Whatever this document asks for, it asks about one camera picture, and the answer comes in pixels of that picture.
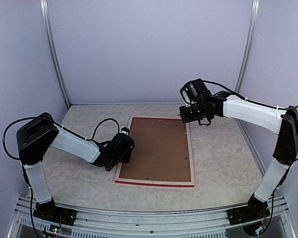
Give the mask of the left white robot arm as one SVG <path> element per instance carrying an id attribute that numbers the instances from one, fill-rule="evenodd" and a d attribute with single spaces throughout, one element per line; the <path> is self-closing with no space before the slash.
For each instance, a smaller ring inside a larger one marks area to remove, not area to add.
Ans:
<path id="1" fill-rule="evenodd" d="M 111 140 L 97 142 L 57 123 L 49 113 L 12 122 L 5 128 L 2 140 L 5 141 L 13 125 L 23 120 L 28 123 L 16 133 L 18 156 L 11 155 L 5 143 L 2 144 L 3 149 L 10 158 L 21 162 L 25 181 L 36 201 L 41 204 L 39 210 L 50 221 L 56 220 L 60 213 L 59 208 L 51 203 L 53 197 L 43 169 L 43 159 L 49 149 L 64 151 L 109 172 L 119 163 L 128 163 L 135 148 L 127 127 L 118 128 Z"/>

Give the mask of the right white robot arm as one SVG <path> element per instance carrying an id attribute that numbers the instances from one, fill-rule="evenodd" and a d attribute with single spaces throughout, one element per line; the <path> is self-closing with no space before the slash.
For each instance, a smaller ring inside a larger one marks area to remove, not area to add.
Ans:
<path id="1" fill-rule="evenodd" d="M 184 105 L 179 108 L 183 123 L 196 121 L 209 126 L 215 117 L 235 119 L 270 132 L 276 138 L 272 161 L 255 189 L 255 200 L 244 209 L 244 216 L 255 220 L 263 213 L 263 204 L 278 189 L 295 161 L 298 161 L 298 105 L 272 106 L 248 99 L 214 82 L 222 88 L 212 93 L 209 81 L 201 78 L 188 81 L 179 90 Z"/>

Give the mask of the aluminium corner post right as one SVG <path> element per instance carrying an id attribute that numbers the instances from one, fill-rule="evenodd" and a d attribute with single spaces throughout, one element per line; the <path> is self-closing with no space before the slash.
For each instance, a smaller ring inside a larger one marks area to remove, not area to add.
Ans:
<path id="1" fill-rule="evenodd" d="M 251 3 L 252 5 L 251 5 L 250 16 L 249 16 L 245 46 L 243 49 L 241 64 L 239 67 L 238 77 L 235 85 L 235 92 L 237 93 L 240 93 L 243 87 L 244 78 L 245 78 L 247 66 L 251 55 L 253 39 L 255 36 L 257 18 L 258 18 L 259 7 L 260 7 L 260 0 L 253 0 Z"/>

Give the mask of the aluminium corner post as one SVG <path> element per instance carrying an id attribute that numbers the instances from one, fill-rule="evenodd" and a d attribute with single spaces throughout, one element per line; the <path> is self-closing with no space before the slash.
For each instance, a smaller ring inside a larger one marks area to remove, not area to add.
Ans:
<path id="1" fill-rule="evenodd" d="M 56 74 L 57 82 L 61 91 L 61 95 L 65 104 L 65 107 L 68 110 L 71 107 L 71 102 L 66 89 L 66 85 L 63 79 L 60 63 L 57 56 L 56 46 L 55 46 L 54 37 L 53 37 L 52 24 L 51 24 L 51 19 L 49 15 L 48 1 L 40 0 L 40 8 L 41 8 L 43 23 L 44 23 L 45 32 L 47 35 L 48 47 L 49 47 L 54 71 Z"/>
<path id="2" fill-rule="evenodd" d="M 250 16 L 249 16 L 245 46 L 243 49 L 241 64 L 239 67 L 238 77 L 235 85 L 235 92 L 237 93 L 240 93 L 243 87 L 244 78 L 245 78 L 247 66 L 251 55 L 253 39 L 255 36 L 257 18 L 258 18 L 259 7 L 260 7 L 260 0 L 253 0 L 251 3 L 252 5 L 251 5 Z"/>

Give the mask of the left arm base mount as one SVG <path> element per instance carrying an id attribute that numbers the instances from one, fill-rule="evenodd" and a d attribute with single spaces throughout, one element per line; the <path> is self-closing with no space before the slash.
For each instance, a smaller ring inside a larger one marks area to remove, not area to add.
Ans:
<path id="1" fill-rule="evenodd" d="M 49 222 L 73 226 L 76 213 L 77 211 L 74 209 L 56 206 L 52 198 L 52 200 L 47 203 L 37 203 L 33 216 Z"/>

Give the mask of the aluminium front rail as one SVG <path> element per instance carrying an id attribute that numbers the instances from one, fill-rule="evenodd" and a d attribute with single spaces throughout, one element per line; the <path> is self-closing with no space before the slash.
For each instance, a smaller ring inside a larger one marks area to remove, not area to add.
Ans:
<path id="1" fill-rule="evenodd" d="M 168 212 L 128 212 L 72 206 L 77 211 L 73 226 L 30 218 L 35 202 L 20 197 L 10 220 L 7 238 L 245 238 L 244 224 L 231 225 L 228 206 Z"/>

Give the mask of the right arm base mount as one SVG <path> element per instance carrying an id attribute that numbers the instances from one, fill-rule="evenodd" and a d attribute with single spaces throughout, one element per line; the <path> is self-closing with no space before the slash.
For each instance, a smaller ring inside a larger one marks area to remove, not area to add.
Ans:
<path id="1" fill-rule="evenodd" d="M 247 205 L 227 210 L 231 226 L 269 217 L 270 215 L 267 202 L 258 200 L 254 194 L 249 198 Z"/>

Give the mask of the aluminium corner post left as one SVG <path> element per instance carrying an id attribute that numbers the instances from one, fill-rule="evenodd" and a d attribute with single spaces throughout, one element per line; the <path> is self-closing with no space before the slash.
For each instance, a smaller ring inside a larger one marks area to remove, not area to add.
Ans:
<path id="1" fill-rule="evenodd" d="M 43 23 L 44 23 L 45 32 L 47 35 L 48 47 L 49 47 L 54 71 L 56 74 L 57 82 L 61 91 L 61 95 L 65 104 L 65 107 L 68 110 L 71 107 L 71 102 L 66 89 L 66 85 L 63 79 L 60 63 L 57 56 L 56 46 L 55 46 L 54 37 L 53 37 L 52 24 L 51 24 L 51 19 L 49 15 L 48 1 L 40 0 L 40 8 L 41 8 Z"/>

